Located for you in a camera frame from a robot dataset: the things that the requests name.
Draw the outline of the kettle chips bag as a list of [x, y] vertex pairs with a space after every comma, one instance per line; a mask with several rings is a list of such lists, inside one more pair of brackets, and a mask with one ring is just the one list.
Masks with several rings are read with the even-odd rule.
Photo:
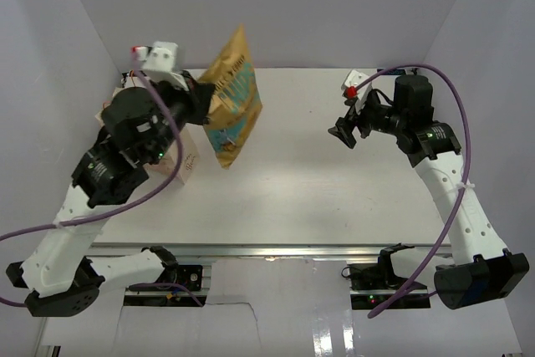
[[198, 81], [215, 85], [203, 128], [218, 163], [228, 169], [239, 156], [262, 111], [243, 25], [238, 26]]

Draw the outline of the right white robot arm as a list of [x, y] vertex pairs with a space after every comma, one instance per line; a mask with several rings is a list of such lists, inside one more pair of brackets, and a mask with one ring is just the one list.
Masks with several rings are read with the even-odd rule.
[[431, 256], [424, 268], [420, 249], [397, 244], [380, 252], [377, 277], [386, 288], [406, 279], [436, 291], [449, 309], [505, 298], [529, 271], [523, 253], [513, 253], [497, 235], [474, 186], [463, 177], [467, 153], [453, 129], [434, 118], [433, 87], [420, 75], [395, 79], [394, 97], [374, 88], [369, 77], [351, 70], [341, 85], [347, 114], [329, 133], [354, 148], [357, 130], [392, 135], [425, 184], [447, 230], [451, 257]]

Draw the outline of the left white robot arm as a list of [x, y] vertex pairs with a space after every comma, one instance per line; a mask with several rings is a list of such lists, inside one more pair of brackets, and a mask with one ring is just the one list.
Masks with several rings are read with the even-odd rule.
[[53, 224], [29, 258], [6, 269], [14, 287], [28, 289], [23, 306], [33, 317], [72, 317], [103, 292], [176, 284], [179, 263], [162, 246], [119, 258], [87, 252], [114, 212], [132, 208], [130, 197], [149, 178], [146, 166], [161, 161], [186, 124], [206, 122], [214, 91], [192, 78], [184, 86], [161, 81], [122, 89], [102, 110], [97, 139], [74, 169]]

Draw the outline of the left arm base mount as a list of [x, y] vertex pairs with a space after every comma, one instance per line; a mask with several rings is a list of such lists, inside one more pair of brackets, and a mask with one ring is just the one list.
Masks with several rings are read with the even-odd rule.
[[179, 293], [193, 293], [201, 290], [202, 265], [179, 265], [164, 271], [154, 283], [137, 283], [128, 287], [132, 292], [165, 292], [171, 297]]

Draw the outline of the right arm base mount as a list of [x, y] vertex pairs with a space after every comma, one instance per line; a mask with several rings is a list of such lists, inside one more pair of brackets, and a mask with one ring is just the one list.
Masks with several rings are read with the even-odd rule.
[[[350, 300], [353, 311], [371, 311], [388, 300], [405, 282], [395, 276], [390, 264], [394, 252], [410, 249], [401, 243], [384, 248], [374, 263], [349, 263], [340, 272], [350, 283]], [[390, 309], [429, 309], [431, 292], [425, 285], [414, 283], [408, 293], [392, 303]]]

